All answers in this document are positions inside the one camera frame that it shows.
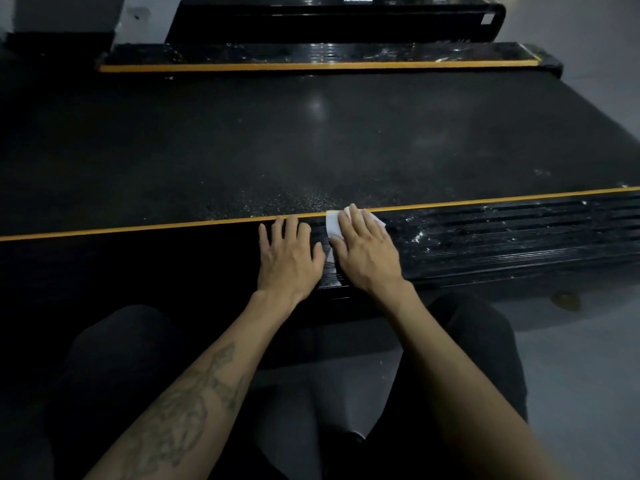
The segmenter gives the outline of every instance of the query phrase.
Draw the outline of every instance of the hand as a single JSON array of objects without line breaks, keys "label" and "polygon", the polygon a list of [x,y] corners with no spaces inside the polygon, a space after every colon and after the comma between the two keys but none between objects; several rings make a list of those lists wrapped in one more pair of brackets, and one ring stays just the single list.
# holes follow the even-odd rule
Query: hand
[{"label": "hand", "polygon": [[344,241],[332,237],[331,245],[348,279],[361,290],[375,296],[396,282],[403,282],[398,251],[384,227],[368,210],[354,204],[349,207],[351,219],[341,211],[338,215]]},{"label": "hand", "polygon": [[311,259],[311,227],[298,218],[289,216],[282,236],[284,219],[278,217],[271,226],[271,244],[267,238],[267,228],[260,224],[260,274],[258,291],[273,293],[279,298],[291,300],[295,307],[322,278],[324,251],[322,244],[316,242],[314,256]]}]

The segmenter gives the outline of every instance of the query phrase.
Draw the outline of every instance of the right hand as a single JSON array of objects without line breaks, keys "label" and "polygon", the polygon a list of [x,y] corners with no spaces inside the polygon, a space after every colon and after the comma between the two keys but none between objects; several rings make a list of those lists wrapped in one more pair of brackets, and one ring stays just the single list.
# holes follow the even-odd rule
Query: right hand
[{"label": "right hand", "polygon": [[344,241],[331,238],[331,245],[348,279],[371,295],[403,281],[400,257],[384,227],[368,210],[349,207],[351,219],[344,210],[338,215]]}]

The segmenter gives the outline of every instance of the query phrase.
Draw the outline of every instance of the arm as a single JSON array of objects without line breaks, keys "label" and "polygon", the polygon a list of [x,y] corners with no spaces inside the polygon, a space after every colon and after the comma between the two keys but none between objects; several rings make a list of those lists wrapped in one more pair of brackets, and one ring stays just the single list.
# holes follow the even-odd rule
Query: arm
[{"label": "arm", "polygon": [[256,367],[274,334],[322,277],[324,252],[311,258],[308,224],[264,224],[258,290],[244,312],[126,430],[85,480],[205,479],[215,465]]},{"label": "arm", "polygon": [[420,374],[428,407],[444,441],[478,477],[556,479],[556,469],[526,422],[423,306],[403,279],[389,234],[352,204],[339,222],[345,241],[332,239],[340,266],[386,310]]}]

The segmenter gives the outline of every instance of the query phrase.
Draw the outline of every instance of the forearm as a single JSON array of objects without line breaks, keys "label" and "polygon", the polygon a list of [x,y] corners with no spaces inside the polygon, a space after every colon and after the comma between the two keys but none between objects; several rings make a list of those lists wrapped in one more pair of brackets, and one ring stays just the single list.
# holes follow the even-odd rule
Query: forearm
[{"label": "forearm", "polygon": [[205,479],[265,349],[291,311],[282,299],[254,293],[236,321],[117,439],[87,480]]},{"label": "forearm", "polygon": [[528,425],[423,306],[409,282],[379,290],[450,448],[481,478],[558,477]]}]

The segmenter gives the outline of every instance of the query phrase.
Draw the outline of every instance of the finger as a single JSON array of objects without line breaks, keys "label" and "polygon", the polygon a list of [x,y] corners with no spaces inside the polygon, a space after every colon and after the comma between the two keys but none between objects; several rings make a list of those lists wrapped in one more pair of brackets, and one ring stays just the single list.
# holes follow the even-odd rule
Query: finger
[{"label": "finger", "polygon": [[295,241],[298,234],[298,218],[296,216],[287,217],[287,225],[284,229],[284,238],[286,241]]},{"label": "finger", "polygon": [[269,251],[269,238],[267,237],[267,227],[262,223],[258,226],[258,236],[260,241],[260,252],[265,254]]},{"label": "finger", "polygon": [[332,237],[330,241],[331,247],[333,248],[333,253],[338,256],[340,264],[344,263],[349,255],[347,244],[339,237]]},{"label": "finger", "polygon": [[347,243],[354,242],[358,238],[358,233],[353,228],[351,220],[344,210],[341,210],[340,214],[338,214],[338,224],[340,224],[340,230]]},{"label": "finger", "polygon": [[276,222],[271,226],[271,243],[275,244],[276,242],[282,241],[282,216],[278,216]]},{"label": "finger", "polygon": [[367,225],[364,224],[362,212],[356,207],[356,204],[352,203],[349,206],[349,212],[351,213],[351,224],[353,225],[353,228],[356,229],[358,235],[361,237],[371,235],[369,229],[367,229]]},{"label": "finger", "polygon": [[316,242],[314,245],[314,269],[318,274],[318,280],[322,277],[322,270],[324,269],[324,250],[322,249],[322,243]]},{"label": "finger", "polygon": [[373,218],[373,215],[367,209],[362,209],[362,217],[364,218],[364,224],[366,224],[369,232],[379,239],[382,239],[382,226]]},{"label": "finger", "polygon": [[382,226],[380,226],[380,229],[381,229],[381,231],[382,231],[382,238],[383,238],[385,241],[387,241],[387,242],[389,242],[389,243],[393,244],[394,242],[393,242],[393,240],[391,239],[391,236],[389,235],[389,231],[387,230],[387,228],[386,228],[386,227],[382,227]]},{"label": "finger", "polygon": [[306,242],[311,246],[311,226],[306,222],[302,222],[298,225],[298,240]]}]

